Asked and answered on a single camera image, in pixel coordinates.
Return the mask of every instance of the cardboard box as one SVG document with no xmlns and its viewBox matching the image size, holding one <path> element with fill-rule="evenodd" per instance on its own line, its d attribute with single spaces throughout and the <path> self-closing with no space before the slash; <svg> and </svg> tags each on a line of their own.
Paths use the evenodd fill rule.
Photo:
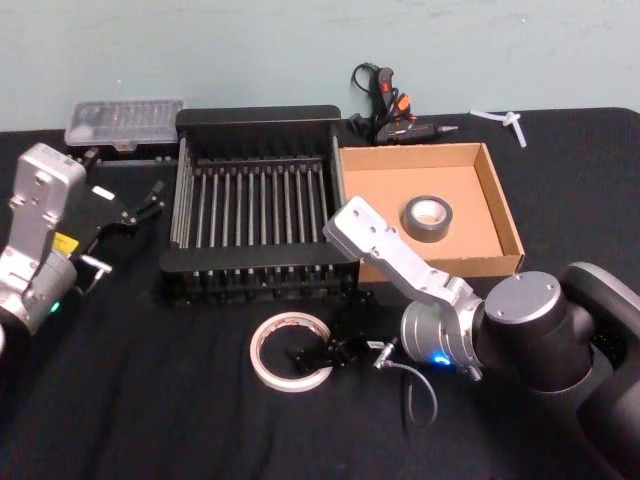
<svg viewBox="0 0 640 480">
<path fill-rule="evenodd" d="M 524 249 L 483 143 L 341 149 L 345 195 L 360 195 L 435 268 L 460 277 L 518 271 Z M 406 204 L 436 195 L 453 210 L 447 236 L 435 243 L 411 238 L 401 226 Z M 386 281 L 362 264 L 360 282 Z"/>
</svg>

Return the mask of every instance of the white tape roll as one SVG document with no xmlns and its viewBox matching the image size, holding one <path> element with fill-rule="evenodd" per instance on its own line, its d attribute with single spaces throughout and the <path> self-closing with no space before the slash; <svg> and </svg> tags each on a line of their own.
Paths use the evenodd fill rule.
<svg viewBox="0 0 640 480">
<path fill-rule="evenodd" d="M 321 368 L 306 377 L 288 379 L 278 377 L 271 373 L 264 366 L 262 360 L 260 360 L 260 350 L 262 350 L 262 345 L 264 345 L 269 335 L 279 328 L 289 326 L 306 327 L 321 337 L 325 342 L 329 340 L 329 336 L 331 335 L 329 327 L 312 315 L 300 312 L 287 312 L 275 315 L 260 325 L 251 338 L 251 345 L 249 346 L 251 364 L 260 380 L 268 387 L 286 393 L 306 392 L 324 382 L 329 377 L 329 374 L 331 374 L 333 367 Z"/>
</svg>

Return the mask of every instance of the gray duct tape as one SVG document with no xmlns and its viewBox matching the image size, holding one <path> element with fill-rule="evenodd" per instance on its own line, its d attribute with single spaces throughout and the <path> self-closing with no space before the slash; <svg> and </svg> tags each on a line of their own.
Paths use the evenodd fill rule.
<svg viewBox="0 0 640 480">
<path fill-rule="evenodd" d="M 447 202 L 433 195 L 422 195 L 407 203 L 401 220 L 411 238 L 432 243 L 447 235 L 452 219 L 453 210 Z"/>
</svg>

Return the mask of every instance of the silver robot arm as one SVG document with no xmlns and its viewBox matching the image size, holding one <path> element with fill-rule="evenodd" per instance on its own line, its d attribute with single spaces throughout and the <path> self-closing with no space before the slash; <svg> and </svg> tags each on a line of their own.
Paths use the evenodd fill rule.
<svg viewBox="0 0 640 480">
<path fill-rule="evenodd" d="M 414 300 L 402 318 L 406 352 L 426 363 L 450 362 L 479 380 L 473 348 L 474 320 L 483 301 L 459 277 L 431 267 L 362 197 L 353 197 L 324 227 L 324 234 L 347 258 L 375 265 L 405 296 Z"/>
<path fill-rule="evenodd" d="M 73 285 L 71 261 L 52 248 L 56 227 L 80 197 L 86 171 L 37 144 L 18 159 L 9 206 L 9 241 L 0 254 L 0 354 L 5 330 L 34 335 L 53 304 Z"/>
</svg>

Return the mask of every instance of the black tablecloth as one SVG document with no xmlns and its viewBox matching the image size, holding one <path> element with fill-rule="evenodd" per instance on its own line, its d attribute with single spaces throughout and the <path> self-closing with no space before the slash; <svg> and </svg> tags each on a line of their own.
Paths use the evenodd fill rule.
<svg viewBox="0 0 640 480">
<path fill-rule="evenodd" d="M 527 253 L 525 269 L 596 263 L 640 290 L 640 115 L 622 109 L 525 112 L 529 146 L 468 115 L 443 142 L 488 144 Z M 0 224 L 15 160 L 61 132 L 0 134 Z M 343 145 L 360 140 L 344 131 Z M 175 168 L 101 166 L 91 180 L 135 204 Z M 571 415 L 509 376 L 479 384 L 425 369 L 435 426 L 403 422 L 402 382 L 366 365 L 316 390 L 266 388 L 248 344 L 270 315 L 329 315 L 320 301 L 171 309 L 158 295 L 170 215 L 96 256 L 114 265 L 84 302 L 70 296 L 35 337 L 0 410 L 0 478 L 602 478 Z M 495 281 L 473 282 L 486 294 Z M 428 402 L 422 399 L 424 412 Z"/>
</svg>

